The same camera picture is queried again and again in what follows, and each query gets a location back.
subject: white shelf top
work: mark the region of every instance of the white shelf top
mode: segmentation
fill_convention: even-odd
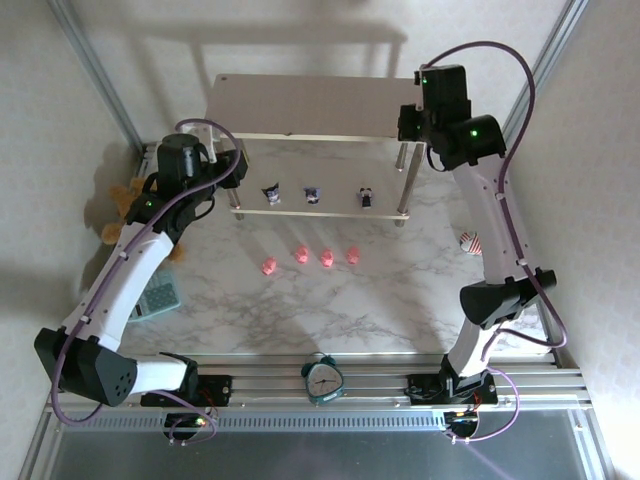
[[[405,78],[220,74],[206,118],[239,138],[370,142],[395,139],[419,96]]]
[[[247,176],[237,189],[240,208],[231,208],[234,213],[409,218],[398,213],[406,172],[395,169],[394,159],[249,158]],[[271,206],[262,189],[276,182],[280,184],[281,201]],[[317,205],[307,203],[305,187],[321,189]],[[362,208],[357,195],[360,188],[373,190],[371,208]]]

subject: alarm clock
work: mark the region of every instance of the alarm clock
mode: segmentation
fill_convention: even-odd
[[[315,363],[304,364],[300,374],[304,377],[309,401],[315,405],[323,405],[344,393],[344,377],[329,355]]]

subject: pink figurine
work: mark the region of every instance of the pink figurine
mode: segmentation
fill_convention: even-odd
[[[322,252],[320,263],[322,263],[323,267],[327,268],[333,265],[333,252],[330,249],[327,248],[324,252]]]
[[[309,249],[304,245],[300,245],[293,256],[296,257],[298,263],[307,263],[309,261]]]
[[[262,264],[262,273],[264,273],[265,275],[271,275],[275,271],[276,265],[277,262],[275,257],[267,258]]]
[[[347,250],[347,262],[356,265],[360,261],[360,250],[358,247],[351,247]]]

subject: marble surface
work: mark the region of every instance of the marble surface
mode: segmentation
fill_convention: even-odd
[[[372,168],[393,168],[398,145],[329,142],[247,142],[251,158],[366,155]],[[450,174],[424,166],[403,228],[392,221],[247,215],[237,221],[226,192],[217,207],[194,223],[181,242],[187,255],[172,265],[182,306],[125,331],[122,351],[219,353],[444,353],[464,321],[461,287],[482,279],[482,259],[462,252],[457,235],[471,228],[461,193]],[[307,245],[311,259],[299,265],[293,251]],[[361,250],[357,266],[345,253]],[[320,265],[325,248],[336,256]],[[267,257],[278,259],[269,277]],[[542,336],[535,308],[513,325]],[[518,339],[497,350],[546,352]]]

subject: calculator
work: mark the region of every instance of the calculator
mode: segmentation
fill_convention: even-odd
[[[136,306],[129,316],[129,323],[148,320],[160,313],[180,306],[180,297],[171,269],[158,269],[151,276]]]

